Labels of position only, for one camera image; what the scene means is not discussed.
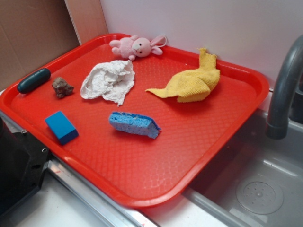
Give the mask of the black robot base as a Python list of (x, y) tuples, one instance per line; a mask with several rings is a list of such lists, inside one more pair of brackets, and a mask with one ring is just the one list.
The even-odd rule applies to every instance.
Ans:
[(49, 148), (30, 132), (11, 132), (0, 121), (0, 217), (4, 217), (41, 187)]

